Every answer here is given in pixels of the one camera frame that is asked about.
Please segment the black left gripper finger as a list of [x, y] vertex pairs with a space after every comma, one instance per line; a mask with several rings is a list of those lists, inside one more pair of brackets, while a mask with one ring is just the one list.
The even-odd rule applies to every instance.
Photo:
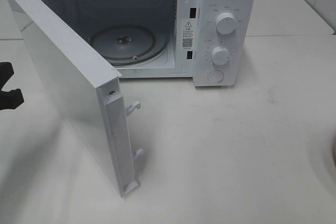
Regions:
[[0, 110], [14, 110], [24, 103], [21, 89], [2, 91], [0, 94]]
[[6, 82], [14, 75], [13, 66], [10, 62], [0, 63], [0, 87], [2, 88]]

